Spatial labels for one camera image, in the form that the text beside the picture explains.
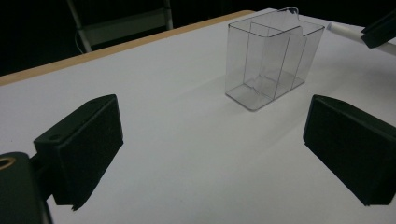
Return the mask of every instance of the black plastic block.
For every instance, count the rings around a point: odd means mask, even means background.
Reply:
[[[314,95],[305,144],[364,204],[390,204],[396,191],[396,128],[357,107]]]
[[[117,96],[87,102],[34,143],[51,171],[55,202],[80,208],[123,144]]]

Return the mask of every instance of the white pen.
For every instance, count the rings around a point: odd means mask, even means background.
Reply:
[[[335,33],[337,35],[346,37],[348,39],[354,40],[356,42],[359,42],[366,46],[364,41],[361,39],[361,36],[363,35],[360,32],[354,31],[352,29],[349,29],[348,27],[345,27],[341,24],[330,22],[330,24],[327,26],[327,29],[331,31],[332,33]],[[396,56],[396,45],[393,45],[389,42],[382,44],[381,46],[376,47],[375,49],[379,49],[381,51],[384,51],[388,54]]]

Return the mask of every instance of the clear plastic container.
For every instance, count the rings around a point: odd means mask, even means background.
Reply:
[[[226,94],[251,111],[305,82],[324,26],[287,7],[228,29]]]

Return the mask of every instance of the table surface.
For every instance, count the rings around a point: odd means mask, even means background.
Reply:
[[[249,112],[224,94],[227,26],[270,10],[2,79],[0,154],[33,156],[40,134],[115,93],[124,145],[77,212],[48,199],[54,223],[395,223],[395,202],[363,206],[303,141],[313,94],[396,125],[394,56],[326,30],[305,84]]]
[[[9,83],[25,80],[31,77],[37,77],[49,72],[57,71],[69,66],[73,66],[79,63],[85,63],[91,60],[95,60],[98,58],[106,57],[107,55],[114,54],[126,49],[136,48],[145,44],[148,44],[153,41],[157,41],[160,39],[164,39],[173,35],[180,35],[189,31],[193,31],[196,29],[200,29],[209,25],[213,25],[222,21],[228,21],[234,18],[238,18],[247,14],[251,14],[253,11],[250,10],[242,10],[229,15],[217,17],[207,21],[197,22],[191,25],[179,27],[173,30],[169,30],[166,32],[158,33],[156,35],[150,35],[143,38],[139,38],[133,41],[125,42],[122,44],[118,44],[116,46],[112,46],[105,49],[99,49],[93,52],[85,53],[76,57],[68,58],[65,60],[61,60],[55,63],[44,64],[42,66],[34,67],[31,69],[23,70],[14,74],[10,74],[7,76],[0,77],[0,86],[7,85]]]

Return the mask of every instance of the screw hole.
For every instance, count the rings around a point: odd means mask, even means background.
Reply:
[[[12,157],[0,158],[0,170],[8,168],[8,166],[11,166],[14,162],[15,158]]]

